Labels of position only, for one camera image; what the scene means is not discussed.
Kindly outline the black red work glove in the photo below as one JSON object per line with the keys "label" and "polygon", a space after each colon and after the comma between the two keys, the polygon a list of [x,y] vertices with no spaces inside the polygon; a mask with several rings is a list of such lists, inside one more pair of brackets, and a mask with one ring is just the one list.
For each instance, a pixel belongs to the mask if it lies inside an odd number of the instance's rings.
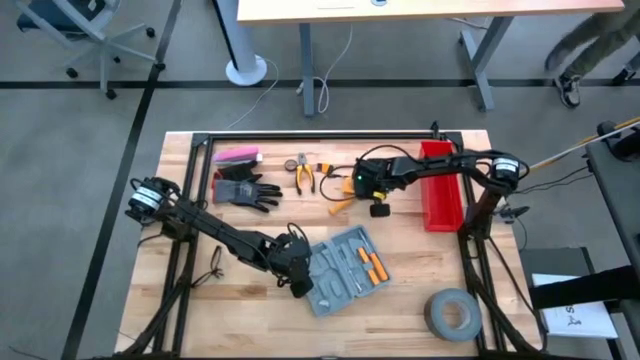
{"label": "black red work glove", "polygon": [[216,180],[248,181],[251,183],[255,183],[262,177],[262,174],[253,172],[253,169],[257,165],[258,162],[253,160],[246,163],[218,168],[214,174],[212,186],[215,186]]}

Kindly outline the wooden desk with grey legs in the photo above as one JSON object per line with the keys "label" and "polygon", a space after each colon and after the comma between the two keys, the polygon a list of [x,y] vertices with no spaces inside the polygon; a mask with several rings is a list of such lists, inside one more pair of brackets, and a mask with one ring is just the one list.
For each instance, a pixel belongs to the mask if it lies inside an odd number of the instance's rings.
{"label": "wooden desk with grey legs", "polygon": [[239,0],[242,25],[293,23],[298,26],[302,60],[304,115],[317,112],[314,102],[311,25],[357,21],[489,16],[492,21],[482,41],[469,31],[459,35],[466,51],[483,111],[494,102],[485,68],[516,16],[603,13],[624,9],[622,0],[388,0],[375,6],[371,0]]}

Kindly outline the yellow handled pliers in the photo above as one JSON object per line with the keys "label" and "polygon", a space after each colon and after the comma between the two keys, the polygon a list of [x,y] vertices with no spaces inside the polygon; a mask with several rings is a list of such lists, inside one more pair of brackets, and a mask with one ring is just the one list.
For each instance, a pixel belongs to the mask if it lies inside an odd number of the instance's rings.
{"label": "yellow handled pliers", "polygon": [[296,166],[296,190],[299,195],[302,194],[302,175],[306,174],[310,180],[310,190],[312,193],[316,190],[315,176],[312,171],[311,165],[308,163],[306,154],[299,153],[297,157]]}

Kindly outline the grey pole with white base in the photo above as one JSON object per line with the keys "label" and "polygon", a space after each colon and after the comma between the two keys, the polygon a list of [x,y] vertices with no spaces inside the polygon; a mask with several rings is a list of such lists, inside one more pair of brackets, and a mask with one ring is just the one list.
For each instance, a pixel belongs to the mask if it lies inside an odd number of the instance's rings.
{"label": "grey pole with white base", "polygon": [[211,1],[230,56],[228,80],[241,87],[256,85],[265,78],[267,63],[255,52],[251,28],[238,21],[239,0]]}

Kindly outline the pink flat package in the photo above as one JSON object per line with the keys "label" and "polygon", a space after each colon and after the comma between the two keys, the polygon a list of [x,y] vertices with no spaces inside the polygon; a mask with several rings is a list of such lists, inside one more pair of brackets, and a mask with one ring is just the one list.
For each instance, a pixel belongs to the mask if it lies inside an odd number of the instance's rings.
{"label": "pink flat package", "polygon": [[238,162],[256,160],[260,155],[257,146],[236,147],[216,153],[213,157],[216,163],[220,162]]}

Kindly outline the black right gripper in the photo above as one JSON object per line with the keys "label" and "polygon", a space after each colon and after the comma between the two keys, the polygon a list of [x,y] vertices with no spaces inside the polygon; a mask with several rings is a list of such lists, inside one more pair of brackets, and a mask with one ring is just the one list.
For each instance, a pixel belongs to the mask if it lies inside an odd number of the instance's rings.
{"label": "black right gripper", "polygon": [[[374,158],[370,161],[372,167],[371,193],[379,193],[386,197],[390,192],[403,189],[403,183],[398,175],[393,173],[396,158]],[[391,215],[390,205],[387,203],[374,202],[369,207],[372,218],[382,218]]]}

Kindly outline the grey duct tape roll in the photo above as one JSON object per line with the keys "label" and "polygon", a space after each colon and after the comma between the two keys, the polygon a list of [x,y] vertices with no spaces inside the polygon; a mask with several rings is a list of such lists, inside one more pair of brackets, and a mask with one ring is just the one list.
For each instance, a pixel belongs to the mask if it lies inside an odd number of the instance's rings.
{"label": "grey duct tape roll", "polygon": [[[447,323],[444,310],[454,305],[461,314],[461,323]],[[424,320],[429,330],[438,338],[451,342],[473,340],[482,330],[483,321],[477,300],[467,291],[448,288],[433,294],[424,305]]]}

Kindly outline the dark grey cabinet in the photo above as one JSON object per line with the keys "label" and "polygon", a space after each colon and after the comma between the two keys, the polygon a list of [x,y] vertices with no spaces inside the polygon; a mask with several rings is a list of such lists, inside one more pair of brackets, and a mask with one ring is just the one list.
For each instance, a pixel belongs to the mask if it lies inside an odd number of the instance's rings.
{"label": "dark grey cabinet", "polygon": [[635,294],[620,308],[640,354],[640,158],[620,160],[602,142],[588,145],[586,154],[629,259],[631,275],[623,285]]}

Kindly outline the grey plastic tool case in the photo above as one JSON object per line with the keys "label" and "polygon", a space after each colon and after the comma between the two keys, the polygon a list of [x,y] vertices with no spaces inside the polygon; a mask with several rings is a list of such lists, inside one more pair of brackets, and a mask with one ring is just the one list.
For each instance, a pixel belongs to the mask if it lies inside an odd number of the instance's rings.
{"label": "grey plastic tool case", "polygon": [[306,295],[316,317],[325,317],[341,311],[357,298],[364,298],[388,285],[389,280],[374,285],[368,271],[371,262],[363,263],[358,249],[367,254],[376,253],[376,246],[364,226],[351,227],[334,235],[330,240],[311,247],[309,265],[313,289]]}

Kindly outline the white yellow rod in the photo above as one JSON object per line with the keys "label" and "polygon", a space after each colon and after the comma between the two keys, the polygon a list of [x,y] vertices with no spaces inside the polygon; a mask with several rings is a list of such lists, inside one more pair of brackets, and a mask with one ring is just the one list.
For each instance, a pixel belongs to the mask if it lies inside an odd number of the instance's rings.
{"label": "white yellow rod", "polygon": [[538,163],[536,163],[534,165],[531,165],[529,167],[529,169],[531,171],[534,171],[534,170],[540,169],[542,167],[551,165],[552,163],[559,161],[560,159],[566,157],[570,153],[572,153],[574,151],[577,151],[577,150],[585,147],[586,145],[588,145],[590,143],[601,141],[601,140],[605,140],[605,139],[607,139],[609,137],[612,137],[614,135],[617,135],[617,134],[619,134],[619,133],[621,133],[621,132],[623,132],[623,131],[625,131],[627,129],[631,129],[633,126],[638,125],[639,123],[640,123],[640,117],[635,117],[635,118],[627,120],[627,121],[625,121],[625,122],[623,122],[621,124],[615,125],[611,132],[608,132],[608,133],[606,133],[604,135],[592,135],[592,136],[589,136],[587,138],[584,138],[583,140],[581,140],[578,143],[574,144],[572,147],[569,147],[566,150],[563,150],[563,151],[561,151],[561,152],[559,152],[559,153],[557,153],[557,154],[555,154],[555,155],[553,155],[551,157],[548,157],[548,158],[546,158],[546,159],[544,159],[544,160],[542,160],[542,161],[540,161],[540,162],[538,162]]}

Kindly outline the white paper sheet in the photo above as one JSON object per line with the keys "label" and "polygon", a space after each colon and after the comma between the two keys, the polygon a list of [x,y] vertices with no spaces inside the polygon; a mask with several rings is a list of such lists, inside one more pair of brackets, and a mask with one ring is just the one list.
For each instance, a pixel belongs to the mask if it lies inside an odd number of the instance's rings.
{"label": "white paper sheet", "polygon": [[602,301],[541,310],[549,335],[617,339],[618,333]]}

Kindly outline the red plastic bin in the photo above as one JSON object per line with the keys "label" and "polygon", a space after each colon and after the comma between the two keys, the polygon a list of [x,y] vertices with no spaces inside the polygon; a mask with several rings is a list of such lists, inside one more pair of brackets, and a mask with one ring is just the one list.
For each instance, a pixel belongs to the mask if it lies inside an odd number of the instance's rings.
{"label": "red plastic bin", "polygon": [[425,230],[455,233],[463,222],[458,176],[438,175],[422,178],[420,187]]}

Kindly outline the black aluminium table frame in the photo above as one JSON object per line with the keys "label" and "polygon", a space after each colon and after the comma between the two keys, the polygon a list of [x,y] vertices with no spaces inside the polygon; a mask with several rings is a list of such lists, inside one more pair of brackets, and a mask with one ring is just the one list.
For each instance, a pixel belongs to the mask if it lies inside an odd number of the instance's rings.
{"label": "black aluminium table frame", "polygon": [[[178,355],[171,352],[178,308],[169,312],[165,352],[145,353],[127,359],[184,360],[239,358],[473,358],[482,344],[497,350],[492,320],[482,300],[485,342],[453,343],[431,334],[423,319],[423,306],[433,293],[446,288],[465,288],[461,248],[454,233],[432,233],[423,228],[419,185],[390,196],[391,216],[375,220],[369,203],[350,205],[329,215],[329,202],[307,190],[297,195],[294,175],[283,164],[304,152],[315,165],[352,164],[366,150],[393,144],[412,155],[431,131],[258,131],[212,132],[213,151],[257,145],[264,155],[257,172],[268,183],[280,185],[284,200],[270,214],[233,205],[207,211],[241,230],[256,230],[274,236],[286,232],[293,222],[302,227],[311,244],[329,240],[348,227],[363,225],[391,277],[390,285],[364,300],[340,310],[337,315],[315,317],[307,300],[294,299],[289,290],[277,288],[276,279],[231,260],[224,250],[221,279],[208,280],[190,290],[184,337]],[[164,237],[142,244],[136,256],[115,352],[133,344],[160,306],[163,283],[170,259],[170,240]],[[485,245],[497,304],[522,338],[535,350],[541,335],[535,317],[526,308],[509,279],[491,243]]]}

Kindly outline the grey black work glove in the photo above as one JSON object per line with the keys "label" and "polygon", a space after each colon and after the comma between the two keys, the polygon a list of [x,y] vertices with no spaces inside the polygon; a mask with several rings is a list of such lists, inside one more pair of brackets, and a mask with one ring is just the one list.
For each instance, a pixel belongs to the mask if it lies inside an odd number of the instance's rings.
{"label": "grey black work glove", "polygon": [[214,181],[212,201],[216,204],[230,203],[269,213],[268,205],[278,206],[278,198],[282,196],[280,187],[276,185],[219,179]]}

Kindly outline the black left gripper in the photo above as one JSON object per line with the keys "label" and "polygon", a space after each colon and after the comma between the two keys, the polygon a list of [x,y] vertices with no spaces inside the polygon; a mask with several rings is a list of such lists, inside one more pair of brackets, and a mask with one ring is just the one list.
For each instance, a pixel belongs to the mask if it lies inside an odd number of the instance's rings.
{"label": "black left gripper", "polygon": [[302,298],[313,287],[309,277],[311,247],[304,232],[289,232],[279,235],[268,248],[267,260],[270,270],[279,280],[293,280],[291,293]]}

